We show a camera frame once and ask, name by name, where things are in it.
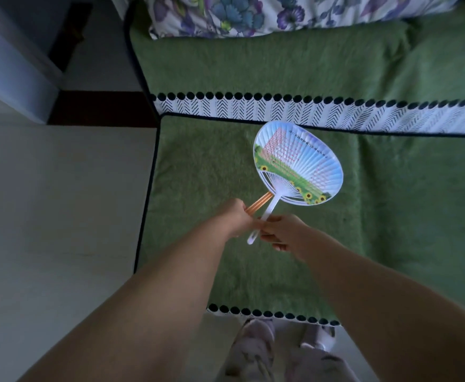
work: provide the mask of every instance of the floral pants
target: floral pants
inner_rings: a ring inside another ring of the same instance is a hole
[[[242,337],[234,342],[216,382],[272,382],[272,343]],[[286,382],[359,382],[347,363],[316,348],[295,348],[285,371]]]

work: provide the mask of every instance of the white tile floor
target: white tile floor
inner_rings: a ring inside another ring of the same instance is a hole
[[[96,1],[84,36],[64,89],[140,90],[110,0]],[[154,130],[3,129],[0,381],[11,381],[130,276]],[[239,327],[232,316],[205,314],[180,380],[212,380]],[[302,331],[277,322],[277,380]],[[337,336],[334,352],[363,382],[377,381],[343,328]]]

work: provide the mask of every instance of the person's left hand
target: person's left hand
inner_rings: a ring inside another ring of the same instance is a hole
[[[238,198],[229,199],[219,207],[215,218],[223,223],[229,238],[238,237],[252,229],[260,229],[263,225],[260,220],[250,217],[245,209],[247,206]]]

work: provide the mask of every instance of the floral pillow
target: floral pillow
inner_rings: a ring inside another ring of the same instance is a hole
[[[457,0],[145,0],[153,38],[235,38],[445,12]]]

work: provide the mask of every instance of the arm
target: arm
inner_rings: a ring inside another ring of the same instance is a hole
[[[296,216],[274,216],[261,238],[310,268],[321,292],[382,381],[465,380],[465,309],[356,255]]]
[[[144,266],[20,382],[174,380],[198,327],[225,242],[259,221],[239,199]]]

